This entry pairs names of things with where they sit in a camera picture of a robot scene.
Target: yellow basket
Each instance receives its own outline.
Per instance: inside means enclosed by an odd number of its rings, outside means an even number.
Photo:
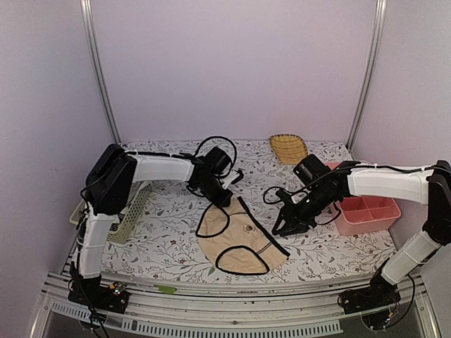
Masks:
[[[282,164],[298,164],[309,154],[304,141],[297,135],[273,135],[269,142]]]

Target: vertical metal post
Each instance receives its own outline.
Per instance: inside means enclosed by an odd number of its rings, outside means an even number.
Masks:
[[[118,126],[111,108],[108,91],[106,90],[104,73],[101,68],[99,47],[97,46],[94,19],[92,17],[91,0],[80,0],[80,4],[82,7],[83,25],[85,26],[87,45],[91,54],[92,67],[94,68],[94,74],[96,75],[97,86],[99,88],[101,102],[104,106],[106,121],[114,142],[120,143],[121,137],[119,136]]]
[[[355,111],[354,120],[350,133],[346,141],[346,147],[352,153],[359,133],[359,128],[362,123],[364,111],[366,107],[366,101],[368,100],[369,90],[371,88],[371,81],[373,79],[374,68],[376,67],[376,61],[379,52],[379,46],[381,44],[383,24],[385,20],[385,10],[387,8],[387,0],[378,0],[376,4],[376,16],[374,18],[373,36],[371,38],[371,46],[369,50],[368,63],[366,64],[365,77],[360,91],[359,101],[357,103],[357,109]]]

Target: vent grille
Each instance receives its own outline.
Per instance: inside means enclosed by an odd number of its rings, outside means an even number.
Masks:
[[[89,311],[85,308],[53,301],[52,311],[68,317],[89,322]],[[175,327],[145,322],[142,320],[122,319],[122,325],[105,327],[126,332],[149,335],[156,338],[313,338],[342,333],[340,322],[332,320],[313,325],[295,327],[275,327],[261,329],[214,329],[195,327]]]

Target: purple wall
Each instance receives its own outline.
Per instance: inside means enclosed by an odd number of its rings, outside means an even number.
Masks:
[[[451,161],[450,28],[449,1],[389,1],[357,158],[398,165]],[[398,246],[426,219],[426,207],[400,205],[404,215],[392,228]],[[421,273],[444,336],[451,332],[450,259],[445,247]]]
[[[121,136],[345,141],[376,2],[94,1]]]
[[[111,138],[79,1],[2,1],[0,46],[0,337],[23,338],[74,238],[78,190]]]

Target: green tag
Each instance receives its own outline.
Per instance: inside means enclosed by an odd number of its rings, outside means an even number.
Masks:
[[[158,290],[164,294],[174,294],[177,291],[175,287],[165,287],[164,285],[155,285],[155,287],[158,287]]]

